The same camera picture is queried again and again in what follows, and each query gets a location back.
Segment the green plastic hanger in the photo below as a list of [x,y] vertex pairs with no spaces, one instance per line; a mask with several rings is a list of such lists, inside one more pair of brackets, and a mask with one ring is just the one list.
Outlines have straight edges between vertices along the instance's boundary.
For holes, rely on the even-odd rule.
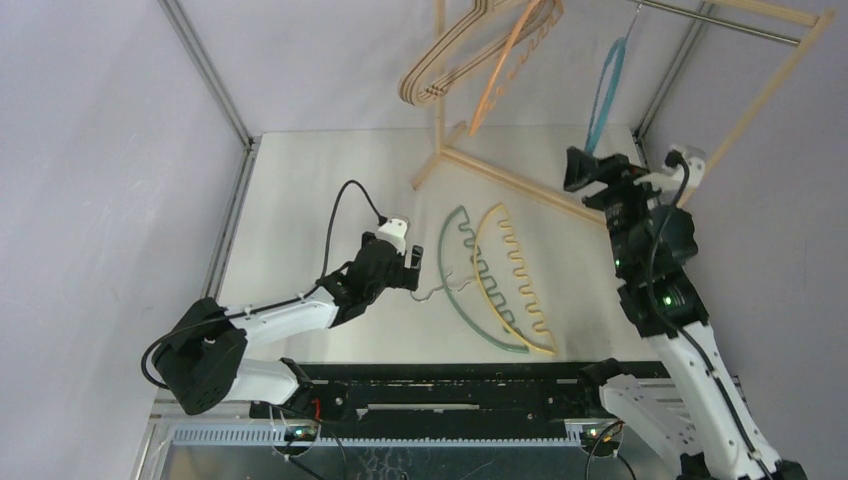
[[[467,263],[471,267],[477,267],[478,272],[481,275],[480,279],[477,279],[476,273],[474,273],[473,275],[463,279],[458,286],[451,284],[450,278],[453,275],[453,271],[449,270],[445,265],[447,257],[446,243],[452,227],[454,227],[460,234],[463,247],[470,252]],[[433,297],[434,294],[441,292],[445,295],[449,305],[453,308],[457,316],[480,338],[502,351],[512,354],[528,355],[530,350],[527,345],[525,345],[522,341],[512,343],[496,338],[468,314],[457,298],[457,295],[470,285],[474,285],[475,287],[482,286],[486,300],[497,300],[497,303],[494,304],[496,307],[496,313],[506,320],[509,326],[515,326],[514,315],[507,307],[506,299],[499,290],[497,280],[492,275],[489,275],[489,265],[482,257],[479,248],[475,246],[476,240],[477,234],[471,227],[468,211],[464,205],[460,204],[447,215],[439,232],[436,249],[439,284],[430,289],[423,296],[417,296],[415,293],[411,293],[410,298],[417,303],[426,303]]]

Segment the blue plastic hanger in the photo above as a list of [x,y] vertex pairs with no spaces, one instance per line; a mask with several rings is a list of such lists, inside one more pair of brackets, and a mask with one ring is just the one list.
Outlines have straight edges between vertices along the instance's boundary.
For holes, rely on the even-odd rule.
[[585,138],[584,150],[590,155],[595,153],[598,144],[601,140],[603,131],[608,122],[610,110],[612,108],[612,104],[614,103],[622,70],[624,67],[628,42],[635,26],[635,23],[637,21],[637,18],[643,8],[643,4],[643,1],[637,2],[637,7],[635,9],[633,18],[628,26],[627,32],[624,35],[618,37],[611,44],[607,52],[607,56],[604,60],[601,73],[599,75],[598,82],[596,85],[595,95],[592,104],[592,111],[590,113],[587,134]]

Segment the yellow plastic hanger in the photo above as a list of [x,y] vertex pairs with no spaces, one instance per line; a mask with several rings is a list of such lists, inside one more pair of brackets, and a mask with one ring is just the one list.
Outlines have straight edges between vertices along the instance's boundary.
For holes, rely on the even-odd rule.
[[555,357],[558,345],[534,289],[509,210],[502,203],[486,212],[471,247],[478,287],[500,328],[520,353]]

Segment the orange plastic hanger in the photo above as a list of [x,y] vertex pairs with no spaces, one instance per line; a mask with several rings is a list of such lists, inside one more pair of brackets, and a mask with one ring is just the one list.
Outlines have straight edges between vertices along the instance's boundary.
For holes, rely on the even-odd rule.
[[562,1],[528,1],[508,35],[468,127],[473,137],[524,64],[564,14]]

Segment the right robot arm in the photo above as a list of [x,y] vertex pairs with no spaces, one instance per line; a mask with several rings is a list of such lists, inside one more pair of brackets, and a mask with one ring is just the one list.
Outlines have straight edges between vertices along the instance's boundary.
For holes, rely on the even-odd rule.
[[782,457],[754,421],[684,269],[698,246],[693,217],[679,201],[703,176],[700,152],[673,147],[662,172],[621,154],[597,158],[571,147],[566,157],[567,192],[601,184],[583,203],[604,215],[621,308],[669,374],[686,416],[648,396],[613,358],[581,370],[579,406],[630,427],[678,479],[804,478],[803,467]]

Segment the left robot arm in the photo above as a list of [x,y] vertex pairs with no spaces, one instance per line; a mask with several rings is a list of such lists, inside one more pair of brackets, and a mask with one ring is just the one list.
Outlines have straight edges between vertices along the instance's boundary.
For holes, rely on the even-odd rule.
[[339,327],[365,313],[387,289],[415,291],[424,249],[401,252],[385,235],[366,232],[351,261],[317,280],[304,296],[259,308],[224,308],[213,298],[195,301],[175,327],[143,354],[162,388],[194,416],[233,401],[277,406],[305,414],[314,383],[292,359],[259,360],[260,347],[301,333]]

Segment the left circuit board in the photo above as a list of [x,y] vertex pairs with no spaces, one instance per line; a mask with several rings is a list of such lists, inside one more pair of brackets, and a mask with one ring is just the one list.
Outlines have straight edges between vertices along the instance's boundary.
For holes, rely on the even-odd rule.
[[285,445],[313,443],[319,436],[320,430],[313,426],[288,427],[285,431],[283,443]]

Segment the circuit board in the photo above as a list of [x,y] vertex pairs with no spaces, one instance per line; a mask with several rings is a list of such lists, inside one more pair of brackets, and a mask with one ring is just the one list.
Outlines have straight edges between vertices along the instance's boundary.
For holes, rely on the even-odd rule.
[[320,430],[313,426],[288,427],[285,431],[283,443],[285,445],[313,443],[319,436]]
[[600,428],[589,428],[581,434],[581,446],[585,448],[592,447],[598,441],[602,443],[614,440],[622,431],[622,427],[618,426],[609,431],[604,431]]

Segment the right circuit board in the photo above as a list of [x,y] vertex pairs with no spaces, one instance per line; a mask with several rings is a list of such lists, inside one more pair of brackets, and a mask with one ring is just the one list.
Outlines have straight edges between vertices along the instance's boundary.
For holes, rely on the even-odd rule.
[[604,431],[600,428],[589,428],[581,434],[581,446],[585,448],[592,447],[598,441],[602,443],[614,440],[622,431],[622,427],[618,426],[609,431]]

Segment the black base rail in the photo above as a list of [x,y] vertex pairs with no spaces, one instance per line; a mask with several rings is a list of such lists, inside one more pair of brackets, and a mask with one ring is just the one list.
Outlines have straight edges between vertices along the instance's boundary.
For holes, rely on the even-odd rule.
[[261,420],[317,419],[339,438],[365,440],[548,440],[568,421],[610,418],[591,362],[305,364],[305,401],[275,408],[254,401]]

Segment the wooden clothes rack frame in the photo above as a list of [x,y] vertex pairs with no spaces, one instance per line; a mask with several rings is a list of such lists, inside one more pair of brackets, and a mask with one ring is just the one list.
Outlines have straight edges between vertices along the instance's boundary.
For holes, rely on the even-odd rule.
[[[665,13],[681,16],[690,19],[691,25],[686,31],[684,38],[681,40],[678,51],[675,54],[671,69],[667,72],[663,82],[658,89],[655,98],[646,113],[645,119],[641,122],[637,134],[643,136],[649,129],[649,123],[654,113],[658,112],[665,92],[673,84],[676,75],[688,58],[691,48],[695,45],[696,38],[702,24],[711,24],[720,26],[725,29],[740,32],[749,36],[767,39],[772,42],[788,45],[793,48],[793,53],[781,64],[774,72],[768,82],[763,86],[756,98],[748,106],[744,114],[736,122],[734,128],[726,136],[714,154],[706,161],[706,173],[715,167],[715,165],[723,159],[730,148],[741,138],[747,128],[766,105],[768,100],[774,95],[777,89],[784,83],[788,76],[794,71],[801,59],[807,54],[817,40],[824,34],[826,29],[831,25],[835,18],[834,10],[826,10],[820,14],[812,14],[801,10],[796,10],[787,6],[769,3],[767,1],[726,1],[724,7],[732,8],[758,16],[767,17],[770,19],[779,20],[782,22],[799,25],[806,28],[807,33],[801,39],[790,38],[785,35],[779,35],[774,32],[755,28],[747,24],[732,22],[712,15],[711,11],[715,7],[713,1],[703,1],[698,9],[684,9],[682,7],[672,5],[665,1],[648,1],[644,2],[643,8],[648,7]],[[445,24],[445,4],[442,1],[436,1],[433,4],[434,9],[434,42],[438,35],[448,27]],[[491,165],[481,159],[475,158],[469,154],[461,152],[454,148],[454,143],[463,135],[468,136],[469,122],[462,121],[458,123],[451,132],[445,130],[445,97],[437,100],[429,106],[435,106],[435,121],[436,134],[434,142],[434,151],[431,158],[418,171],[413,178],[411,185],[413,189],[419,189],[425,180],[429,177],[435,167],[442,162],[452,162],[456,165],[465,167],[470,171],[482,176],[483,178],[498,183],[506,188],[510,188],[523,195],[539,201],[545,205],[564,211],[568,214],[582,218],[588,222],[598,224],[601,218],[597,214],[591,213],[587,208],[578,205],[575,201],[567,199],[564,195],[554,192],[553,190],[542,186],[528,178],[518,174],[509,172],[502,168]]]

